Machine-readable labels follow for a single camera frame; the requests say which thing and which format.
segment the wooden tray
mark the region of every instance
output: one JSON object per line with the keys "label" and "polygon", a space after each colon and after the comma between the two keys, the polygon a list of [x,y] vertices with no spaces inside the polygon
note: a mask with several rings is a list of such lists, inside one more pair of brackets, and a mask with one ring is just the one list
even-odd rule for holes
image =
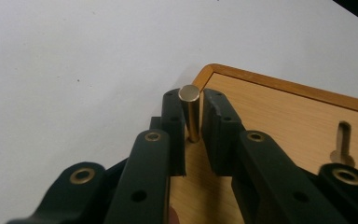
{"label": "wooden tray", "polygon": [[[358,169],[358,99],[220,64],[205,66],[193,84],[224,93],[247,130],[269,134],[296,165],[315,174],[332,162],[337,133],[349,124],[349,152]],[[340,123],[347,125],[341,131]],[[243,223],[231,178],[212,173],[202,140],[186,141],[186,171],[186,177],[171,178],[171,205],[181,224]]]}

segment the brass cylinder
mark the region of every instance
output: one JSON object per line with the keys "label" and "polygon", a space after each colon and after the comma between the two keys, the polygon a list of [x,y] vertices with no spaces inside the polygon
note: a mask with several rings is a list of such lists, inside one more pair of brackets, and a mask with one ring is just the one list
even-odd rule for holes
{"label": "brass cylinder", "polygon": [[179,99],[185,114],[188,139],[197,143],[200,140],[200,90],[194,85],[186,85],[179,90]]}

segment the white background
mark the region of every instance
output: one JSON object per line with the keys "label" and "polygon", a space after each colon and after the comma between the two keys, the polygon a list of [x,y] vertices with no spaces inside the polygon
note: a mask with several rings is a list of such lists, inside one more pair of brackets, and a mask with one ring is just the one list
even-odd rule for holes
{"label": "white background", "polygon": [[208,63],[358,97],[358,18],[330,0],[0,1],[0,223],[63,169],[128,157]]}

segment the wooden board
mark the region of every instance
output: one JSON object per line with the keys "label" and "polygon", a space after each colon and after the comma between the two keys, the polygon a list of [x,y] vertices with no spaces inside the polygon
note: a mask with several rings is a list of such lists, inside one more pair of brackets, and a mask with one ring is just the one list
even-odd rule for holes
{"label": "wooden board", "polygon": [[[193,84],[224,93],[247,130],[269,134],[315,174],[331,162],[338,124],[349,123],[350,155],[358,169],[358,99],[220,64],[205,66]],[[186,177],[171,178],[171,206],[181,224],[243,223],[231,178],[212,173],[202,139],[186,141],[186,171]]]}

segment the metal cylinder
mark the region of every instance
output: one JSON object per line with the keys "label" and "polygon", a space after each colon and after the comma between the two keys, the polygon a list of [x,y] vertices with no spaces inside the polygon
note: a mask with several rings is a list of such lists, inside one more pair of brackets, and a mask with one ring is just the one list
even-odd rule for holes
{"label": "metal cylinder", "polygon": [[186,85],[179,90],[179,99],[185,114],[188,138],[190,142],[197,143],[200,140],[200,90],[194,85]]}

